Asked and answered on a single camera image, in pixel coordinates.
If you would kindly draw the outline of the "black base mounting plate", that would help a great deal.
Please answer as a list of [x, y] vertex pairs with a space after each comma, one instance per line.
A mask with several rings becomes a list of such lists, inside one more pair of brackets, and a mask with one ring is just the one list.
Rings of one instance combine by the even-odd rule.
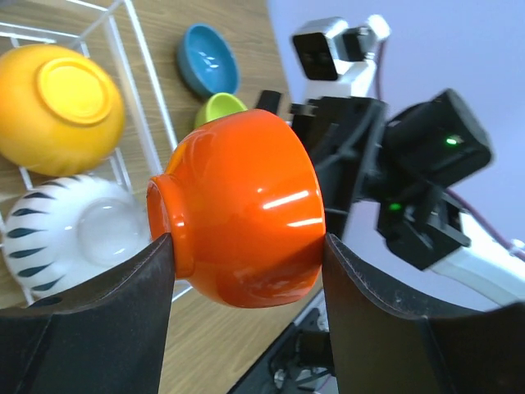
[[230, 393], [319, 393], [336, 376], [326, 305], [308, 305]]

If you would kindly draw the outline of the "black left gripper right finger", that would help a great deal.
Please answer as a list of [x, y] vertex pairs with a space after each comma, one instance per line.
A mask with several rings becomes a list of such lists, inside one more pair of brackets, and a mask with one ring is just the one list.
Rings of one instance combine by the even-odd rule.
[[340, 392], [523, 392], [523, 302], [482, 312], [439, 300], [332, 234], [323, 287]]

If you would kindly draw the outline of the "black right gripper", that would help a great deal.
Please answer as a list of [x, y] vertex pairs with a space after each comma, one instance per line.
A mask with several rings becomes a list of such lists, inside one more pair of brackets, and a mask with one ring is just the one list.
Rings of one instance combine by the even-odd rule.
[[388, 118], [375, 98], [321, 97], [290, 106], [291, 127], [322, 191], [328, 232], [353, 205], [379, 204], [376, 229], [398, 258], [424, 270], [471, 245], [449, 188], [492, 158], [486, 130], [452, 89]]

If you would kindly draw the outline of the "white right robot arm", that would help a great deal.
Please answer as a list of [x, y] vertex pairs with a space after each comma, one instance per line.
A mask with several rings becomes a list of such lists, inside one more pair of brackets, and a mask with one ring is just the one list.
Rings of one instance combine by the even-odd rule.
[[523, 249], [500, 241], [450, 189], [491, 160], [486, 132], [453, 90], [392, 119], [382, 101], [355, 97], [311, 99], [290, 114], [330, 233], [343, 233], [356, 203], [377, 202], [377, 231], [392, 254], [498, 305], [523, 300]]

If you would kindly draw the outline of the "lime green bowl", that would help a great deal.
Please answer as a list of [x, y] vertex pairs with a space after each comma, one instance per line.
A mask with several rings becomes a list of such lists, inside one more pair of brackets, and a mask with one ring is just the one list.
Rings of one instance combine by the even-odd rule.
[[247, 109], [247, 106], [233, 94], [224, 92], [214, 94], [197, 111], [194, 119], [194, 128], [221, 117], [246, 111]]

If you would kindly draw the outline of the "blue bowl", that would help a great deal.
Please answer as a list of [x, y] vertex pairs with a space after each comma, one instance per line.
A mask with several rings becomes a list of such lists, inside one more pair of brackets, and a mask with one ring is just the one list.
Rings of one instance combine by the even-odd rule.
[[200, 98], [236, 94], [240, 69], [228, 42], [210, 25], [191, 25], [183, 34], [176, 62], [183, 81]]

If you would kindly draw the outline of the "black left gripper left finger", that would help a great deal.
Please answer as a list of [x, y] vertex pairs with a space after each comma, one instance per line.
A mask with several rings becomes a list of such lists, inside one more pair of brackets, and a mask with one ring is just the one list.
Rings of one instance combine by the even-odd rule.
[[171, 236], [68, 291], [1, 311], [3, 393], [156, 393], [174, 286]]

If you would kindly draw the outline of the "white black striped bowl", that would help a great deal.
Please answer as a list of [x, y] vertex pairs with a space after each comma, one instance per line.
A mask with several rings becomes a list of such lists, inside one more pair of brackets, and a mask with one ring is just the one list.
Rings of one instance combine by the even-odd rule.
[[14, 279], [40, 299], [114, 268], [149, 242], [146, 212], [129, 191], [75, 175], [46, 181], [15, 202], [2, 254]]

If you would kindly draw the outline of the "yellow orange bowl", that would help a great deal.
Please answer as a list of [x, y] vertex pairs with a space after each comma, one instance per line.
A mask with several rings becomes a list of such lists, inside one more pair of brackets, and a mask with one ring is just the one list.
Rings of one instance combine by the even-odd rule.
[[112, 78], [84, 55], [28, 44], [1, 56], [1, 155], [45, 176], [97, 167], [117, 147], [125, 105]]

